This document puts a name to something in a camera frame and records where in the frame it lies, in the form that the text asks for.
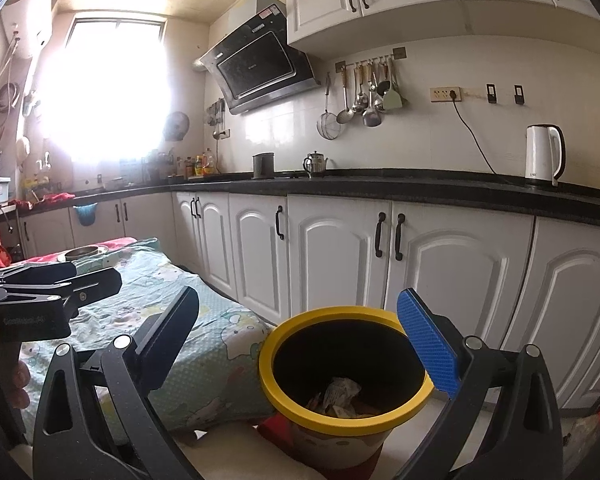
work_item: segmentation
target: black countertop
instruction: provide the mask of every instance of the black countertop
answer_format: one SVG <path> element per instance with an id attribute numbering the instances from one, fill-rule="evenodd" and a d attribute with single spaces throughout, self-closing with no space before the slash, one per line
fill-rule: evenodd
<path id="1" fill-rule="evenodd" d="M 230 192 L 286 196 L 307 194 L 399 202 L 422 202 L 477 207 L 531 214 L 600 226 L 600 189 L 560 183 L 538 187 L 516 176 L 442 170 L 330 170 L 324 178 L 303 172 L 277 173 L 270 180 L 253 180 L 251 173 L 214 175 L 186 184 L 135 187 L 79 196 L 40 205 L 21 216 L 73 205 L 124 199 L 170 191 Z"/>

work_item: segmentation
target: white kettle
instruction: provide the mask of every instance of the white kettle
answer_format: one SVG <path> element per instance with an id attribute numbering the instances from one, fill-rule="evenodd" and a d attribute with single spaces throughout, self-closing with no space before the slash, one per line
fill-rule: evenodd
<path id="1" fill-rule="evenodd" d="M 526 129 L 527 180 L 558 185 L 564 173 L 566 150 L 562 130 L 555 124 L 533 124 Z"/>

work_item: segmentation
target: crumpled paper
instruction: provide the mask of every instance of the crumpled paper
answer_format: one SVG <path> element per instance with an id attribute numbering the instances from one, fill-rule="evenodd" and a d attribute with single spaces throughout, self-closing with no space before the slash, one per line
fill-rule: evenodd
<path id="1" fill-rule="evenodd" d="M 351 379 L 334 377 L 324 394 L 315 394 L 306 408 L 334 418 L 367 418 L 379 415 L 379 410 L 356 398 L 361 389 L 362 387 Z"/>

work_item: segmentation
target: utensil rack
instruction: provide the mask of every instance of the utensil rack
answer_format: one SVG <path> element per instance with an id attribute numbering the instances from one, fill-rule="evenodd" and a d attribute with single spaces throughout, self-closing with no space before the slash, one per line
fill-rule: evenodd
<path id="1" fill-rule="evenodd" d="M 399 46 L 397 48 L 394 48 L 393 51 L 391 52 L 391 54 L 387 54 L 385 56 L 367 57 L 365 59 L 354 61 L 352 63 L 347 63 L 344 60 L 339 61 L 335 65 L 336 73 L 342 72 L 342 70 L 344 70 L 345 68 L 348 68 L 350 66 L 358 66 L 359 64 L 362 64 L 362 63 L 381 61 L 381 60 L 387 59 L 387 58 L 391 58 L 393 60 L 406 59 L 407 58 L 407 49 L 403 46 Z"/>

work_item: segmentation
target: bedsheet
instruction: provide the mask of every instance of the bedsheet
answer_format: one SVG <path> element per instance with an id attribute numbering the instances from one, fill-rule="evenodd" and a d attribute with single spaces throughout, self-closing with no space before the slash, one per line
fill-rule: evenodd
<path id="1" fill-rule="evenodd" d="M 74 264 L 79 274 L 115 267 L 122 288 L 116 296 L 80 309 L 71 321 L 69 338 L 22 345 L 20 358 L 31 371 L 27 388 L 31 404 L 23 411 L 30 440 L 46 370 L 58 344 L 68 342 L 78 351 L 103 348 L 164 310 L 184 285 L 197 291 L 200 314 L 162 388 L 149 395 L 160 420 L 170 431 L 208 430 L 221 422 L 257 420 L 273 413 L 257 371 L 258 352 L 270 328 L 251 310 L 220 296 L 198 275 L 174 266 L 155 239 Z M 114 440 L 125 442 L 106 389 L 98 388 L 98 396 Z"/>

